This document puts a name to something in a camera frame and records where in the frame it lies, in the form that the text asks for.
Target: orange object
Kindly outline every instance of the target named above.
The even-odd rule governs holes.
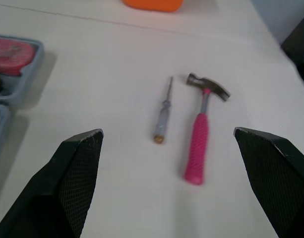
[[[123,0],[123,2],[134,8],[155,11],[176,11],[183,0]]]

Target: table surface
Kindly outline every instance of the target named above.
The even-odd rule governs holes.
[[[46,56],[0,157],[0,221],[59,144],[101,128],[97,185],[82,237],[276,238],[233,130],[288,138],[304,153],[304,85],[248,0],[186,0],[175,13],[120,0],[0,0],[0,34]],[[206,184],[182,179],[201,93],[190,72],[232,96],[209,105]],[[151,136],[175,77],[165,145]]]

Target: tool case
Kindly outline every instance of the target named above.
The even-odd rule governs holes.
[[[11,122],[9,107],[23,103],[43,57],[41,42],[0,35],[0,151]]]

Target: pink hammer handle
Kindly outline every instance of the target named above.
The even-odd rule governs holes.
[[[203,184],[205,153],[208,140],[207,115],[199,113],[193,125],[185,179],[195,185]]]

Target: claw hammer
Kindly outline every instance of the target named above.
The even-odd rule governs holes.
[[[200,88],[203,93],[203,99],[201,111],[197,115],[193,125],[188,163],[184,177],[188,182],[194,185],[202,185],[209,130],[208,118],[206,114],[209,95],[211,93],[215,93],[225,102],[230,97],[230,94],[218,83],[208,78],[198,78],[193,73],[188,76],[186,84]]]

